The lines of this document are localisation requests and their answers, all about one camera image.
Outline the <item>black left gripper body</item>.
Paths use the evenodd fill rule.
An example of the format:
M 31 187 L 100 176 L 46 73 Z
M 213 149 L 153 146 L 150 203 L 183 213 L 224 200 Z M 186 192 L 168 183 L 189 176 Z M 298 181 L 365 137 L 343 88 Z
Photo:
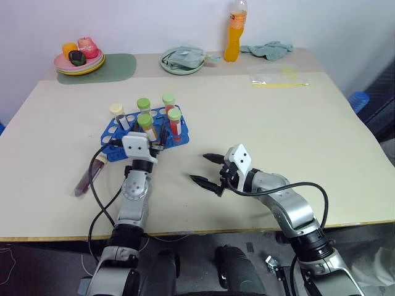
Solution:
M 163 151 L 166 148 L 167 138 L 161 139 L 159 142 L 150 143 L 150 149 L 156 152 Z

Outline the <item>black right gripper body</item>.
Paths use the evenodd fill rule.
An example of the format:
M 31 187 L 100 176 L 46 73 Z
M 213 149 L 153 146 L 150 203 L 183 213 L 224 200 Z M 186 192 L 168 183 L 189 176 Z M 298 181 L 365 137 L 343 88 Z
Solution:
M 220 170 L 220 191 L 216 192 L 216 195 L 221 197 L 225 189 L 229 189 L 231 184 L 234 186 L 238 184 L 238 168 L 234 162 L 230 162 L 229 164 L 222 165 L 222 169 Z

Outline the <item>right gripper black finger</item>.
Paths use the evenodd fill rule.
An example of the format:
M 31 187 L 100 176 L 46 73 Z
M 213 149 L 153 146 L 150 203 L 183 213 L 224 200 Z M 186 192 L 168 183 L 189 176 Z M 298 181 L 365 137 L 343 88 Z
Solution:
M 225 164 L 225 157 L 220 154 L 213 154 L 213 153 L 207 153 L 202 155 L 205 159 L 209 160 L 210 162 L 219 164 L 219 165 L 224 165 Z
M 198 186 L 211 191 L 211 192 L 219 192 L 221 187 L 217 184 L 210 182 L 207 178 L 198 176 L 198 175 L 189 175 L 190 179 L 196 183 Z

